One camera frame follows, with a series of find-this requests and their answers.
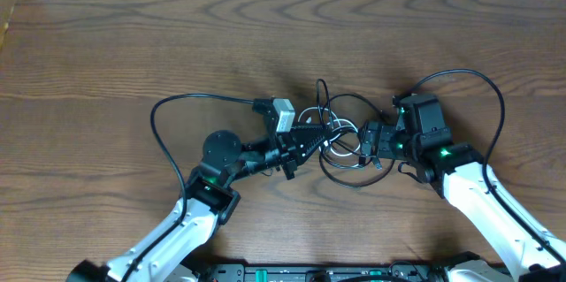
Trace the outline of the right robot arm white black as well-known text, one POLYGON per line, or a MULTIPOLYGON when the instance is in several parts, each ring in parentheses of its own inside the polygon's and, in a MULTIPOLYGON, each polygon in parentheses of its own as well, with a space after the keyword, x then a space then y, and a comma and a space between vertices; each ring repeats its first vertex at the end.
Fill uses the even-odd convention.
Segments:
POLYGON ((366 123, 361 150, 375 160, 414 168, 411 178, 433 187, 479 230, 503 261, 492 268, 473 254, 459 255, 429 274, 444 281, 563 281, 565 243, 536 220, 500 183, 468 143, 455 144, 435 95, 396 97, 394 125, 366 123))

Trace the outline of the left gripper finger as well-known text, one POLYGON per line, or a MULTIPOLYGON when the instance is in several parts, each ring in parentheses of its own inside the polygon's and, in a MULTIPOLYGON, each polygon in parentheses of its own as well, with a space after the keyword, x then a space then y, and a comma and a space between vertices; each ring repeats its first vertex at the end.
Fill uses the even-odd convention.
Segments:
POLYGON ((297 154, 298 163, 304 164, 317 150, 325 148, 327 144, 328 138, 325 136, 299 141, 297 154))
POLYGON ((327 140, 331 136, 331 131, 327 126, 320 124, 296 124, 292 126, 291 134, 297 141, 327 140))

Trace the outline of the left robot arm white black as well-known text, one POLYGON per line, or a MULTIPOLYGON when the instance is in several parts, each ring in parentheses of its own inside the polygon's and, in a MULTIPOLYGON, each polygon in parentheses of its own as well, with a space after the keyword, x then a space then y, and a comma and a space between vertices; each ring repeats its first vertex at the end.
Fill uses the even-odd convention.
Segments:
POLYGON ((136 246, 103 265, 79 263, 68 281, 164 281, 233 214, 241 196, 231 189, 240 179, 281 169, 288 179, 297 167, 330 142, 322 126, 297 124, 250 143, 219 130, 203 144, 203 159, 191 171, 170 214, 136 246))

